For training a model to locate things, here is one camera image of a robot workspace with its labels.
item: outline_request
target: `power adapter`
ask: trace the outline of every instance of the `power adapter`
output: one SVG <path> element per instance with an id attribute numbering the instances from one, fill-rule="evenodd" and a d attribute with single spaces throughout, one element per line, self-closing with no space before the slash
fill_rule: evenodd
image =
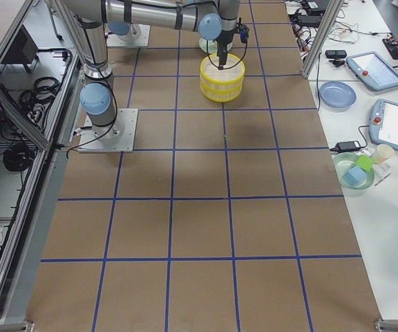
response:
<path id="1" fill-rule="evenodd" d="M 361 148 L 362 146 L 358 140 L 349 140 L 347 142 L 338 142 L 333 148 L 330 149 L 330 151 L 341 154 L 342 152 L 359 151 Z"/>

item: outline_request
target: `blue joint cap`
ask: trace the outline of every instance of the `blue joint cap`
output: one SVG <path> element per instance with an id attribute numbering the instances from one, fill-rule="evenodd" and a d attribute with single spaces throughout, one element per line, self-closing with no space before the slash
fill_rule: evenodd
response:
<path id="1" fill-rule="evenodd" d="M 108 24 L 108 29 L 118 36 L 125 36 L 130 31 L 130 24 L 125 22 L 111 22 Z"/>
<path id="2" fill-rule="evenodd" d="M 200 20 L 198 32 L 203 39 L 215 40 L 222 32 L 222 24 L 219 15 L 207 14 Z"/>
<path id="3" fill-rule="evenodd" d="M 88 114 L 98 116 L 110 106 L 111 96 L 104 85 L 90 83 L 81 90 L 79 101 Z"/>

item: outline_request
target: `white screen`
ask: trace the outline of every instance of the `white screen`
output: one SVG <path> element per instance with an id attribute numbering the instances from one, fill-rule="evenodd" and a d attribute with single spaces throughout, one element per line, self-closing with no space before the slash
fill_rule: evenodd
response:
<path id="1" fill-rule="evenodd" d="M 379 139 L 398 145 L 398 106 L 383 104 L 383 124 Z"/>
<path id="2" fill-rule="evenodd" d="M 368 76 L 378 85 L 398 82 L 398 77 L 375 54 L 355 57 L 354 61 L 362 70 L 368 71 Z"/>

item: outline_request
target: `blue plate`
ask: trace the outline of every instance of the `blue plate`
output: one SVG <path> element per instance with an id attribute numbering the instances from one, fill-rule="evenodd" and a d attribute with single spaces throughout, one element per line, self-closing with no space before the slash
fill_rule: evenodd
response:
<path id="1" fill-rule="evenodd" d="M 319 93 L 328 106 L 337 108 L 349 107 L 357 98 L 351 86 L 339 81 L 323 83 Z"/>

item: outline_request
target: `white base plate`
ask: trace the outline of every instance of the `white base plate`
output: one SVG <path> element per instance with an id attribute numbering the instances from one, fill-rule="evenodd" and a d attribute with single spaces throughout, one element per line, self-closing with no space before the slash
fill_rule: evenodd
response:
<path id="1" fill-rule="evenodd" d="M 105 140 L 94 140 L 97 136 L 93 130 L 83 131 L 80 144 L 90 142 L 78 148 L 79 152 L 106 153 L 106 152 L 132 152 L 135 142 L 136 123 L 138 122 L 138 109 L 118 109 L 117 121 L 124 126 L 123 133 L 119 138 L 109 138 Z M 86 118 L 84 126 L 91 126 L 90 119 Z"/>
<path id="2" fill-rule="evenodd" d="M 149 45 L 150 26 L 140 24 L 141 35 L 134 40 L 123 40 L 117 35 L 109 35 L 107 38 L 107 47 L 109 48 L 135 48 L 147 47 Z"/>

